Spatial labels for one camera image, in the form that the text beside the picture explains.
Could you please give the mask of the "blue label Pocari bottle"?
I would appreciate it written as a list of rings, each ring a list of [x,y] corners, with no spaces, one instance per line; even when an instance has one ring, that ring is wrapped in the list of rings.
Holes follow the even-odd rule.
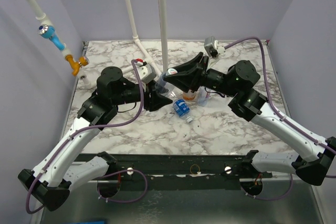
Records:
[[[190,116],[190,108],[185,102],[184,99],[178,99],[175,102],[173,102],[173,109],[176,112],[176,114],[184,119],[187,123],[192,122],[192,117]]]

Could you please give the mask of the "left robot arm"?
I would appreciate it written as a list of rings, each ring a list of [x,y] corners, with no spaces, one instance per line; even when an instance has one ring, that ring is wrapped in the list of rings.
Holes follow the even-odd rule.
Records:
[[[103,129],[113,127],[110,122],[117,115],[118,107],[130,103],[139,103],[136,113],[139,116],[142,110],[157,111],[172,100],[157,92],[153,80],[144,86],[127,80],[118,67],[104,68],[97,78],[97,88],[83,103],[68,132],[39,164],[18,174],[28,191],[29,214],[34,213],[29,207],[31,197],[42,207],[55,211],[81,185],[94,178],[112,179],[116,175],[116,162],[107,153],[97,154],[76,168],[71,165],[94,137]]]

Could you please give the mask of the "clear blue-tinted plastic bottle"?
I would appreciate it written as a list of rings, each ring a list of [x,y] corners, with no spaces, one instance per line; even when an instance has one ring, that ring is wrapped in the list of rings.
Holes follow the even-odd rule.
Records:
[[[155,84],[155,89],[158,94],[161,94],[167,98],[172,100],[176,99],[177,96],[174,92],[174,86],[166,81],[164,81],[164,77],[176,74],[177,71],[174,68],[168,68],[166,72],[162,73]]]

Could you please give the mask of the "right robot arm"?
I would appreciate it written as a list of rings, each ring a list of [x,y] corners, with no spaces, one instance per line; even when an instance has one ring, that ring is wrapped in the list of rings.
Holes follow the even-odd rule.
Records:
[[[268,97],[254,89],[260,75],[249,60],[232,65],[227,73],[208,67],[209,58],[199,53],[187,63],[168,70],[164,81],[182,91],[200,87],[219,92],[232,100],[232,112],[269,131],[289,145],[294,153],[250,151],[241,165],[249,178],[259,172],[295,174],[304,182],[320,186],[335,157],[335,137],[325,138],[307,130],[271,105]]]

